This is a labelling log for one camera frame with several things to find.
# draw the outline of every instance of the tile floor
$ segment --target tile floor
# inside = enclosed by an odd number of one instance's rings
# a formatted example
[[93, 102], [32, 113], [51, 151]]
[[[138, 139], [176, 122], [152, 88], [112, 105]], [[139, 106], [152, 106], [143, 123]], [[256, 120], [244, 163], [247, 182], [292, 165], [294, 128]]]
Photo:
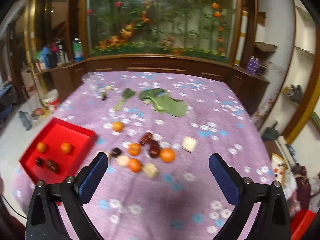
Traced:
[[[39, 107], [39, 105], [37, 105], [37, 96], [30, 98], [28, 103], [32, 108]], [[14, 200], [12, 194], [15, 171], [19, 167], [19, 159], [23, 152], [42, 127], [50, 120], [50, 115], [40, 117], [37, 121], [33, 122], [32, 128], [26, 131], [19, 119], [19, 111], [28, 112], [29, 114], [31, 112], [29, 105], [27, 103], [23, 104], [18, 111], [16, 111], [7, 126], [0, 131], [0, 174], [4, 181], [3, 195], [18, 213], [25, 215]], [[24, 225], [26, 224], [24, 218], [15, 214], [9, 206], [7, 206], [7, 208], [11, 215], [15, 216]]]

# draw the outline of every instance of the red flower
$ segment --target red flower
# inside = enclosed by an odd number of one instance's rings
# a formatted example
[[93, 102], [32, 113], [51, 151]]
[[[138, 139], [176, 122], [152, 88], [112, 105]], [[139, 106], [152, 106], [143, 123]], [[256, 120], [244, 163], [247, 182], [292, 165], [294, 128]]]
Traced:
[[116, 2], [116, 3], [115, 3], [115, 6], [116, 6], [116, 7], [120, 7], [122, 4], [123, 4], [123, 2]]

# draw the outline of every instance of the green leafy vegetable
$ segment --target green leafy vegetable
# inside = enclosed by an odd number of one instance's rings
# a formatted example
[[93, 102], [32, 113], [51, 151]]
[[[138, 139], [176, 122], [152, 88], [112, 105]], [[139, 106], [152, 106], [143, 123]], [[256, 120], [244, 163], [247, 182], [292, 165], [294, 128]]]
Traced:
[[161, 88], [150, 89], [142, 91], [138, 97], [144, 102], [146, 100], [151, 100], [156, 111], [168, 113], [176, 117], [185, 116], [187, 111], [185, 102], [183, 100], [173, 99], [166, 93], [164, 95], [159, 95], [164, 92], [165, 90]]
[[136, 94], [134, 90], [131, 90], [130, 88], [126, 88], [122, 92], [122, 99], [121, 101], [113, 108], [116, 111], [120, 111], [122, 109], [123, 104], [126, 100], [128, 100], [130, 97], [133, 97]]

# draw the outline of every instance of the glass panel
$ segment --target glass panel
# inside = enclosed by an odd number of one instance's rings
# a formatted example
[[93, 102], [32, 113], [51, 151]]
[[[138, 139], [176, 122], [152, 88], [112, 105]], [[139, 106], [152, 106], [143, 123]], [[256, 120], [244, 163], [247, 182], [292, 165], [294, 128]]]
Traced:
[[159, 53], [227, 62], [236, 0], [87, 0], [90, 56]]

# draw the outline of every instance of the bolt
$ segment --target bolt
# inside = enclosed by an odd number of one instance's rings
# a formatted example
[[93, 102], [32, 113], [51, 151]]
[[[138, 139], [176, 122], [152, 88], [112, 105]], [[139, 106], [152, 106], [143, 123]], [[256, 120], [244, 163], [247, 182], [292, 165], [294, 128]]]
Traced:
[[276, 187], [280, 187], [280, 186], [281, 186], [281, 183], [280, 183], [279, 181], [275, 180], [275, 181], [273, 182], [273, 185], [275, 185]]
[[42, 187], [44, 185], [44, 181], [40, 180], [37, 182], [37, 187]]
[[75, 177], [74, 177], [74, 176], [69, 176], [69, 177], [66, 178], [66, 182], [67, 182], [67, 183], [71, 183], [71, 182], [73, 182], [74, 180], [75, 180]]
[[252, 179], [250, 179], [249, 177], [245, 177], [243, 178], [244, 183], [246, 184], [251, 184], [252, 183]]

